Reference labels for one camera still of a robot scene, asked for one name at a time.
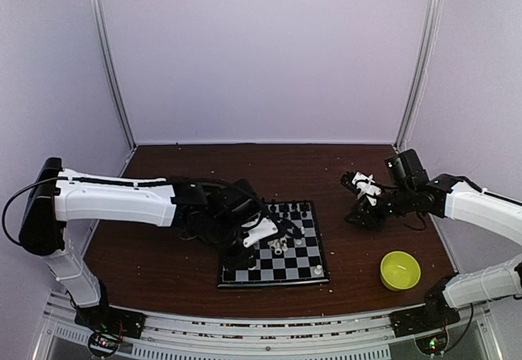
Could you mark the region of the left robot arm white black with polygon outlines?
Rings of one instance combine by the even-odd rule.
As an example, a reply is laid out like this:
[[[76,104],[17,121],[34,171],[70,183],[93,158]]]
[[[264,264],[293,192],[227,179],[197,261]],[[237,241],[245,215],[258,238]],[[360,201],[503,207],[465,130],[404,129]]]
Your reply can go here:
[[[254,245],[288,233],[291,226],[272,212],[251,184],[208,178],[128,179],[83,174],[48,158],[37,180],[12,195],[28,199],[16,238],[8,240],[42,257],[55,279],[69,292],[85,322],[108,331],[117,312],[108,304],[105,285],[66,238],[72,220],[110,220],[152,224],[185,231],[215,249],[232,267],[246,266]]]

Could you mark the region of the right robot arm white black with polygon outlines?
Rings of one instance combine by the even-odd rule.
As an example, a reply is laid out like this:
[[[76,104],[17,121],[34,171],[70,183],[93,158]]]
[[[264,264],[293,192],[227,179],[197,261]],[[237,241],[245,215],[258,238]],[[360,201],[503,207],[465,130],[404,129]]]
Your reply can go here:
[[[362,171],[346,171],[341,185],[356,197],[345,217],[349,224],[380,229],[390,217],[414,214],[436,218],[447,229],[476,229],[476,240],[498,240],[508,246],[504,257],[488,256],[476,270],[443,278],[418,311],[423,327],[437,327],[449,309],[521,297],[521,203],[480,187],[465,176],[431,177],[413,149],[385,160],[390,185]]]

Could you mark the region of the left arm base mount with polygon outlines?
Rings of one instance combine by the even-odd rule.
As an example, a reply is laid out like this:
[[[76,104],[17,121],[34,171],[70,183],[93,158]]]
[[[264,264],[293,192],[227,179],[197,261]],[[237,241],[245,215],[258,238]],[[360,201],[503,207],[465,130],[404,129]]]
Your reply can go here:
[[[145,324],[143,313],[113,307],[77,308],[75,323],[87,327],[91,334],[87,348],[97,358],[113,356],[125,338],[139,339]]]

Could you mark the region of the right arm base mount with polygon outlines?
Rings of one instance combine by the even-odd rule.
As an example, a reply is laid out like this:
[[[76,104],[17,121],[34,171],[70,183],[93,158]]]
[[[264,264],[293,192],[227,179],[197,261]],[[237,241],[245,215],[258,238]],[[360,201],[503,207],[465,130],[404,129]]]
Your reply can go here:
[[[445,352],[449,348],[448,327],[461,320],[457,310],[434,304],[394,311],[389,318],[395,337],[413,337],[417,349],[426,355]]]

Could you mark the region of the black white chessboard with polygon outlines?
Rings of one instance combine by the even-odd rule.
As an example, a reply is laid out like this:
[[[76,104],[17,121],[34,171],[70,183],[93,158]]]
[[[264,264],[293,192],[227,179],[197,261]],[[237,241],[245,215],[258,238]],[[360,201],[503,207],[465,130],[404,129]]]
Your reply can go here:
[[[255,265],[248,269],[225,269],[219,264],[217,287],[255,287],[325,284],[330,281],[313,202],[270,202],[272,213],[293,223],[283,238],[254,245]]]

